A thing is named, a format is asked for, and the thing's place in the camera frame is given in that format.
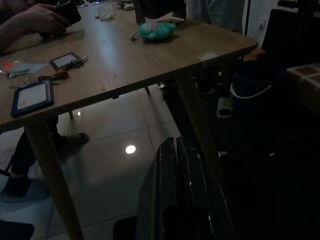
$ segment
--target floor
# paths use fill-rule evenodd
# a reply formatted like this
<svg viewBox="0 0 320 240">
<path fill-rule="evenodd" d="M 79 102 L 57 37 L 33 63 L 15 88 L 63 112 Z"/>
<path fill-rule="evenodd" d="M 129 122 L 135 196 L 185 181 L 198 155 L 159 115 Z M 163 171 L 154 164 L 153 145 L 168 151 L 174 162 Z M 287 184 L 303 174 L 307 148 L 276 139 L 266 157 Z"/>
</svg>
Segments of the floor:
<svg viewBox="0 0 320 240">
<path fill-rule="evenodd" d="M 62 135 L 85 132 L 90 141 L 62 166 L 86 240 L 111 240 L 114 224 L 138 210 L 139 191 L 160 144 L 179 130 L 157 85 L 59 116 Z M 0 135 L 5 169 L 23 129 Z M 135 152 L 126 153 L 128 146 Z M 37 162 L 30 177 L 43 178 Z M 0 187 L 7 178 L 0 175 Z M 52 198 L 34 203 L 0 202 L 0 219 L 31 223 L 33 240 L 69 240 Z"/>
</svg>

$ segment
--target power outlet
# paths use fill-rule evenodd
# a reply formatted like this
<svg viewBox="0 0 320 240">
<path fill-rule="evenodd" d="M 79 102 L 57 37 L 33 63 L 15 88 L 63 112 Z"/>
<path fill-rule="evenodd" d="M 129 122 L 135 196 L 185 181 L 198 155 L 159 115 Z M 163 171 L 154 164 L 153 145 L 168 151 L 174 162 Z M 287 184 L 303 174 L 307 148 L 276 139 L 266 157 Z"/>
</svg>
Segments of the power outlet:
<svg viewBox="0 0 320 240">
<path fill-rule="evenodd" d="M 260 21 L 258 22 L 258 24 L 259 24 L 259 30 L 264 31 L 266 28 L 267 19 L 265 17 L 260 17 Z"/>
</svg>

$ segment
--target stuffed toy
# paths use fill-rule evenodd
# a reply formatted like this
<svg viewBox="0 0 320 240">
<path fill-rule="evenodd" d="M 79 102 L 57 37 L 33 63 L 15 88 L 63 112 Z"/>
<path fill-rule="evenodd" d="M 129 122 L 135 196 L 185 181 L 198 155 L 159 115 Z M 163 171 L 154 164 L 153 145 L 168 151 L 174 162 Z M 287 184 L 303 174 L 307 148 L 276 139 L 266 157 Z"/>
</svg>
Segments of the stuffed toy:
<svg viewBox="0 0 320 240">
<path fill-rule="evenodd" d="M 146 22 L 139 27 L 139 31 L 131 37 L 132 41 L 156 41 L 166 39 L 177 29 L 176 25 L 168 22 Z"/>
</svg>

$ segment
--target wooden table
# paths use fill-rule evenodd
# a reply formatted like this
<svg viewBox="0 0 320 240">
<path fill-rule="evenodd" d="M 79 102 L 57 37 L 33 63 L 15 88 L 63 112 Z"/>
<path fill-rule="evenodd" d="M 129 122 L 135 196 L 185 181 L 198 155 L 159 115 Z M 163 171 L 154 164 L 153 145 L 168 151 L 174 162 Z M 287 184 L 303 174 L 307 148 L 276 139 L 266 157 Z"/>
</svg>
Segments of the wooden table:
<svg viewBox="0 0 320 240">
<path fill-rule="evenodd" d="M 101 6 L 81 8 L 82 21 L 69 28 L 64 37 L 43 41 L 37 34 L 27 35 L 0 57 L 0 62 L 10 59 L 25 63 L 48 63 L 71 52 L 89 57 L 81 68 L 69 71 L 69 79 L 53 87 L 53 106 L 18 118 L 10 115 L 15 91 L 10 85 L 25 77 L 10 81 L 0 77 L 0 132 L 24 126 L 72 240 L 84 238 L 45 119 L 176 78 L 202 152 L 212 173 L 223 185 L 218 153 L 192 72 L 202 69 L 205 64 L 244 55 L 257 46 L 252 38 L 191 19 L 178 27 L 172 39 L 162 43 L 131 42 L 131 35 L 138 29 L 134 12 L 116 10 L 115 19 L 100 21 L 95 16 Z M 47 66 L 37 74 L 54 72 L 51 66 Z"/>
</svg>

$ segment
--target bucket handle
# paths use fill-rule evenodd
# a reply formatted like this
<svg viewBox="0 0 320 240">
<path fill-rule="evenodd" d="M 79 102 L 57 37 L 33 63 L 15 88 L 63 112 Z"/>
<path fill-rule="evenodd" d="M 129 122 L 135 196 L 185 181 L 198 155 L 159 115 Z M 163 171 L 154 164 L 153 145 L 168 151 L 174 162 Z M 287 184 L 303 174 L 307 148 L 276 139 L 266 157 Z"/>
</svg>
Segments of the bucket handle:
<svg viewBox="0 0 320 240">
<path fill-rule="evenodd" d="M 236 94 L 235 89 L 234 89 L 234 84 L 232 83 L 232 84 L 231 84 L 231 87 L 230 87 L 230 92 L 232 93 L 233 96 L 235 96 L 235 97 L 238 98 L 238 99 L 253 99 L 253 98 L 258 97 L 258 96 L 260 96 L 261 94 L 265 93 L 265 92 L 268 91 L 271 87 L 272 87 L 272 85 L 267 86 L 266 89 L 264 89 L 263 91 L 257 93 L 256 95 L 252 95 L 252 96 L 239 96 L 239 95 Z"/>
</svg>

